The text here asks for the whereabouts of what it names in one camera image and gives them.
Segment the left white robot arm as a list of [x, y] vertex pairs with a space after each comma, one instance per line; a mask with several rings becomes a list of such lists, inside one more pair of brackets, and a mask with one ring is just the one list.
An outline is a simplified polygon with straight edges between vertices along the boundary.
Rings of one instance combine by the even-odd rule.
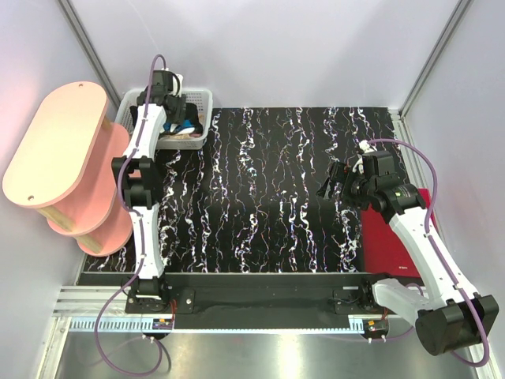
[[155, 165], [155, 148], [168, 118], [184, 118], [181, 78], [168, 69], [153, 70], [148, 86], [137, 97], [133, 135], [111, 167], [121, 206], [133, 223], [136, 264], [129, 288], [127, 313], [164, 313], [174, 301], [159, 252], [158, 214], [163, 181]]

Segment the black t-shirt with daisy print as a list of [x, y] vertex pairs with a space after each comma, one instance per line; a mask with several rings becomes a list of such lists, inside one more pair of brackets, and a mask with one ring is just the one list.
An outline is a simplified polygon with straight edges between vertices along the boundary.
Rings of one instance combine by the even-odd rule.
[[191, 133], [200, 133], [201, 135], [204, 132], [204, 127], [199, 120], [197, 106], [194, 103], [188, 103], [186, 105], [186, 118], [185, 121], [180, 124], [170, 124], [165, 123], [163, 125], [163, 129], [161, 133], [167, 134], [191, 134]]

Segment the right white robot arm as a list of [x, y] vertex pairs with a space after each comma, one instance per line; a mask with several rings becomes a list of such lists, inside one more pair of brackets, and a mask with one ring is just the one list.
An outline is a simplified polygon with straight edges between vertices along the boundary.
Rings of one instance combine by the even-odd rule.
[[482, 296], [462, 274], [432, 226], [418, 188], [402, 182], [388, 151], [362, 154], [356, 167], [335, 161], [317, 194], [360, 210], [372, 208], [397, 235], [410, 255], [427, 290], [420, 295], [396, 279], [368, 281], [358, 293], [359, 306], [368, 313], [387, 308], [415, 328], [424, 349], [437, 356], [480, 344], [482, 367], [490, 359], [488, 334], [499, 312], [491, 295]]

